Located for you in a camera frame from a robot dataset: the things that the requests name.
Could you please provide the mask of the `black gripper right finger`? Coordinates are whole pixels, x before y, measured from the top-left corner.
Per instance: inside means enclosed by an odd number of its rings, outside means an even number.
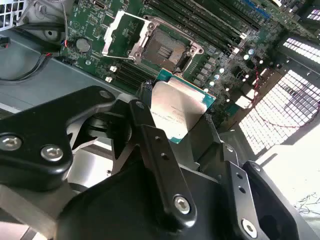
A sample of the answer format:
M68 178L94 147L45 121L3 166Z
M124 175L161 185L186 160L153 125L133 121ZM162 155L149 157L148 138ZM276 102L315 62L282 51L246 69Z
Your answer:
M240 166L236 150L223 142L210 114L205 113L189 132L199 171L213 177L237 240L298 240L298 224L275 186L251 162Z

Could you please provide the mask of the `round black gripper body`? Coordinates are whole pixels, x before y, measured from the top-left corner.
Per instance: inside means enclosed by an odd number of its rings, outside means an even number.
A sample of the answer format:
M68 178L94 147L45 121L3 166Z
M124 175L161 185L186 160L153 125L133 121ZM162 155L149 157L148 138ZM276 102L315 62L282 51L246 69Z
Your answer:
M142 162L109 177L73 198L64 208L58 240L233 240L226 179L211 180L159 159L155 172Z

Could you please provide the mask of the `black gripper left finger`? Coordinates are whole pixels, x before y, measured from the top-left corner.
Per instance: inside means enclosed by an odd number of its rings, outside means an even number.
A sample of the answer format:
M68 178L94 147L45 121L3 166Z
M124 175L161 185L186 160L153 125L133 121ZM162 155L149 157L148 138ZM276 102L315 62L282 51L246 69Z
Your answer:
M83 124L107 117L107 133L116 137L120 166L144 164L143 199L157 220L173 230L191 228L197 208L163 130L140 100L116 99L90 86L16 113L0 122L0 181L35 191L60 186L73 163L73 151L86 142Z

